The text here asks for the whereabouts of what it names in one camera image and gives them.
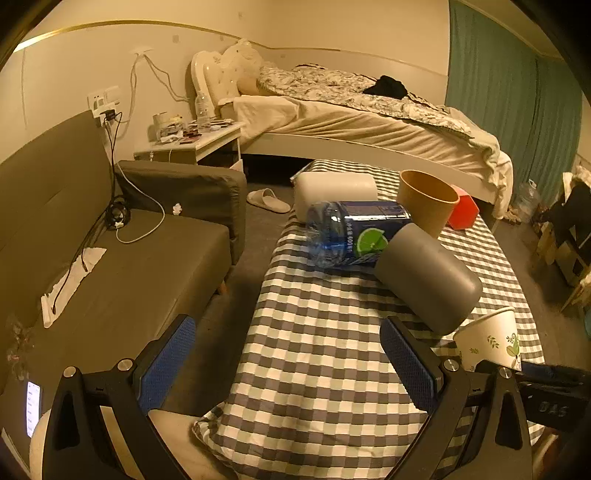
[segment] paper cup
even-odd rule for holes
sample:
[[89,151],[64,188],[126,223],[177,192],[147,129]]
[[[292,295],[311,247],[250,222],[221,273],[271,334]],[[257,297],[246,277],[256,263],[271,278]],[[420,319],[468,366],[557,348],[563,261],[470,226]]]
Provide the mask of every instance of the paper cup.
[[474,371],[489,360],[521,371],[521,353],[513,307],[503,307],[460,328],[453,336],[464,370]]
[[460,196],[451,185],[433,175],[403,170],[396,201],[408,210],[414,223],[437,239]]

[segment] upholstered headboard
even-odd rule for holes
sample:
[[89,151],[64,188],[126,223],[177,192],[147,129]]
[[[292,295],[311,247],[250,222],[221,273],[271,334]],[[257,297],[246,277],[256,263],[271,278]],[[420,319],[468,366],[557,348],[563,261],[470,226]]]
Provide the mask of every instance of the upholstered headboard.
[[205,93],[209,100],[210,116],[218,116],[220,100],[240,95],[238,82],[241,79],[256,81],[262,64],[260,54],[244,38],[223,54],[217,51],[196,53],[191,62],[191,77],[195,89]]

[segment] bottle label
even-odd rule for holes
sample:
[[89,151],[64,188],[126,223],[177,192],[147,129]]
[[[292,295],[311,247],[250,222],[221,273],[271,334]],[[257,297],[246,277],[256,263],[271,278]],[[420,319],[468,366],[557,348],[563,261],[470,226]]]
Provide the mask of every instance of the bottle label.
[[345,214],[346,251],[342,265],[375,262],[388,242],[412,222],[397,202],[339,202]]

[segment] phone screen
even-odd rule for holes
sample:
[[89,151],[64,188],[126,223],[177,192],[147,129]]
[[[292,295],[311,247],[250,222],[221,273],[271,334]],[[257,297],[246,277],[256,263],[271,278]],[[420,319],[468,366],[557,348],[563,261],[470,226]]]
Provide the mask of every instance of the phone screen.
[[33,436],[39,422],[41,407],[41,387],[33,382],[27,384],[27,435]]

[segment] red box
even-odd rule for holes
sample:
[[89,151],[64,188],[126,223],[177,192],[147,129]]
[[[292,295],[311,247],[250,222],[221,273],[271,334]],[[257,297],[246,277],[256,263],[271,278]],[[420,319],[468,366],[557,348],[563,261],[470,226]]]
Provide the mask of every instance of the red box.
[[462,190],[460,187],[456,187],[455,185],[452,185],[452,187],[460,196],[460,201],[453,209],[447,223],[454,230],[465,230],[466,228],[470,228],[472,225],[474,225],[480,210],[467,192]]

